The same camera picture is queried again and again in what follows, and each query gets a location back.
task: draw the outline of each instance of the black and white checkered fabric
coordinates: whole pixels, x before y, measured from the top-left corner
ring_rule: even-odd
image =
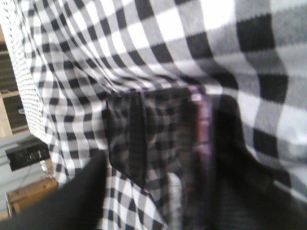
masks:
[[[106,93],[197,81],[218,95],[218,156],[260,165],[270,179],[253,175],[252,184],[307,205],[307,0],[2,0],[1,8],[30,130],[49,144],[60,183],[107,150]],[[171,118],[153,113],[159,119]],[[108,181],[101,229],[167,228],[143,190],[114,169]]]

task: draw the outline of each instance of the wooden cabinet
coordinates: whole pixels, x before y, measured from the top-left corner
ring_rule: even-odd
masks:
[[[0,138],[10,137],[28,130],[9,52],[0,27]]]

